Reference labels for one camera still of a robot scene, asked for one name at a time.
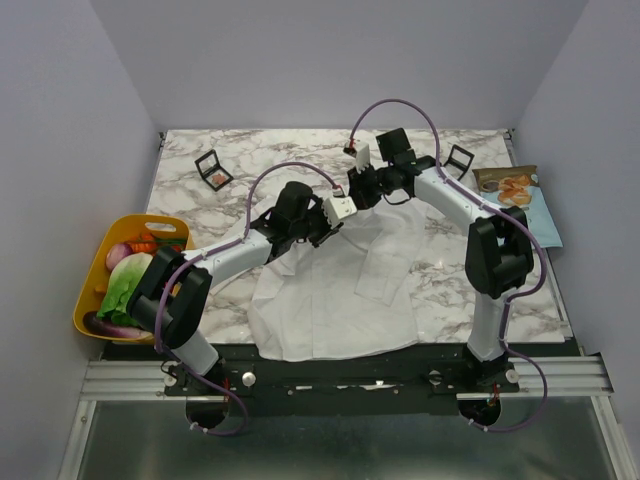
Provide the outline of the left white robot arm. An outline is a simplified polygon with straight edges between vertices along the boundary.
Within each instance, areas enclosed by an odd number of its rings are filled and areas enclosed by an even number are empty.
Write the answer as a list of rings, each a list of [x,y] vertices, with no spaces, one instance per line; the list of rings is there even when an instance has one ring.
[[[161,352],[171,353],[189,369],[187,382],[197,393],[212,394],[221,385],[222,372],[216,365],[220,355],[199,332],[211,288],[279,258],[297,242],[319,246],[356,212],[348,196],[322,199],[308,185],[291,181],[275,205],[237,238],[184,253],[159,252],[126,312],[153,334]]]

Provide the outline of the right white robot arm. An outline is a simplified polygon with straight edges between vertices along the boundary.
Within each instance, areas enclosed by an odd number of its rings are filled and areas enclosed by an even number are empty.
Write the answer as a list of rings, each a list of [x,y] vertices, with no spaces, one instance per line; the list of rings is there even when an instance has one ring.
[[[417,156],[402,128],[376,137],[384,167],[371,165],[369,145],[350,139],[344,152],[354,159],[347,172],[349,196],[360,210],[404,191],[434,207],[467,236],[465,274],[476,291],[472,330],[456,381],[480,392],[510,368],[506,332],[512,300],[534,267],[527,220],[518,207],[499,209],[484,201],[432,156]]]

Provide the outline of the white button shirt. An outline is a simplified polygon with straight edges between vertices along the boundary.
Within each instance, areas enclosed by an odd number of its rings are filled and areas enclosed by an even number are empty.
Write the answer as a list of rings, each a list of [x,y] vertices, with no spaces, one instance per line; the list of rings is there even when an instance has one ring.
[[[351,359],[419,340],[408,275],[427,208],[386,202],[348,218],[320,247],[296,243],[260,273],[248,308],[262,357]]]

